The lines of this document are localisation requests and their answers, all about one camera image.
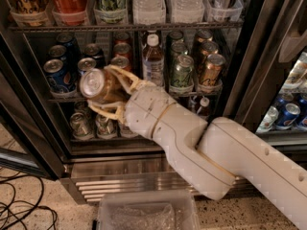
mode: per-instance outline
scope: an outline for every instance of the bottle cap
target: bottle cap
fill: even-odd
[[[150,46],[156,46],[159,44],[159,37],[157,34],[149,34],[147,37],[147,44]]]
[[[207,106],[209,106],[209,103],[210,103],[210,100],[208,98],[206,98],[206,97],[201,98],[201,102],[200,102],[201,106],[207,107]]]

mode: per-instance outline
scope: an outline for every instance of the black cable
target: black cable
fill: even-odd
[[[16,180],[16,179],[20,179],[20,178],[25,178],[25,177],[35,178],[35,179],[37,179],[40,182],[41,192],[40,192],[40,196],[38,197],[38,200],[37,200],[37,202],[35,204],[32,204],[32,203],[24,201],[24,200],[15,200],[16,189],[9,182],[13,181],[13,180]],[[0,217],[1,217],[0,218],[0,222],[4,221],[2,223],[2,225],[0,226],[1,230],[9,229],[10,227],[12,227],[13,225],[16,225],[17,223],[22,224],[24,229],[27,230],[27,226],[23,222],[23,219],[28,217],[33,211],[36,211],[36,210],[50,211],[51,215],[52,215],[52,224],[50,225],[50,227],[48,227],[47,230],[49,230],[49,229],[55,229],[56,230],[56,222],[58,220],[57,212],[52,210],[48,206],[39,206],[39,203],[42,200],[42,197],[43,197],[43,194],[44,194],[44,184],[43,184],[43,181],[42,181],[41,178],[35,177],[35,176],[31,176],[31,175],[9,176],[9,177],[2,177],[2,178],[6,178],[6,179],[1,180],[0,181],[0,185],[9,185],[9,186],[11,186],[12,189],[13,189],[13,194],[12,194],[12,200],[11,200],[11,202],[8,205],[6,205],[3,202],[0,202]],[[29,207],[29,210],[21,211],[21,212],[18,212],[18,213],[15,214],[15,213],[13,213],[10,210],[10,207],[12,207],[15,203],[23,203],[24,205],[22,205],[22,207]],[[15,219],[15,221],[13,221],[12,223],[8,224],[9,219]]]

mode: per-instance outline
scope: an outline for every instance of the brown bottle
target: brown bottle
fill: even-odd
[[[164,86],[164,53],[159,46],[157,34],[149,34],[147,45],[142,52],[143,79],[157,86]]]

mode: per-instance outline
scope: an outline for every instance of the bottle label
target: bottle label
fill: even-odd
[[[152,81],[157,86],[163,86],[163,68],[164,58],[158,61],[148,61],[143,58],[143,79]]]

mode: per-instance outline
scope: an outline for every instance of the floor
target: floor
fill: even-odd
[[[22,148],[2,126],[0,126],[0,147],[22,151]],[[14,201],[10,209],[13,213],[18,213],[31,208],[29,203],[36,204],[42,192],[40,180],[37,178],[21,173],[18,176],[25,177],[12,177],[14,175],[16,175],[14,171],[6,168],[0,169],[0,229],[6,229],[4,226],[15,221],[15,218],[10,218],[8,222],[5,222],[7,211],[2,212],[4,204],[8,205]],[[97,218],[98,206],[76,204],[58,181],[42,179],[42,183],[44,190],[41,201],[38,203],[39,209],[24,218],[23,224],[17,223],[10,227],[10,230],[92,229],[92,222]],[[53,214],[49,209],[58,215],[56,228],[49,228],[53,223]],[[220,201],[196,200],[196,211],[201,229],[297,229],[262,196],[229,197]]]

